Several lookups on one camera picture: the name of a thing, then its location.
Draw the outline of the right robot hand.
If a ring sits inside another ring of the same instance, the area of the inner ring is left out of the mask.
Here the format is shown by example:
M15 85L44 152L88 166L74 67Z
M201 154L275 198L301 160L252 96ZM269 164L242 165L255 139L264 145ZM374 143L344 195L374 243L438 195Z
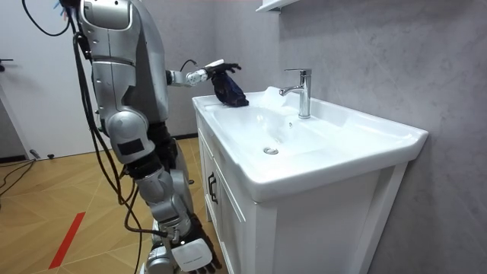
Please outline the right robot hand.
M195 214L190 215L189 233L171 244L171 253L177 265L187 273L216 273L222 268L214 245Z

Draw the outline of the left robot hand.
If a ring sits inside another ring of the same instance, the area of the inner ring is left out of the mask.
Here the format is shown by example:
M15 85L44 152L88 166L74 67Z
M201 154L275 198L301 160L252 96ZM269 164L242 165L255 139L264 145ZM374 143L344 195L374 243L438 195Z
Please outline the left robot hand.
M203 69L206 71L207 76L211 78L216 74L221 74L224 72L235 73L237 70L241 70L242 68L238 63L228 63L223 59L219 59L205 65Z

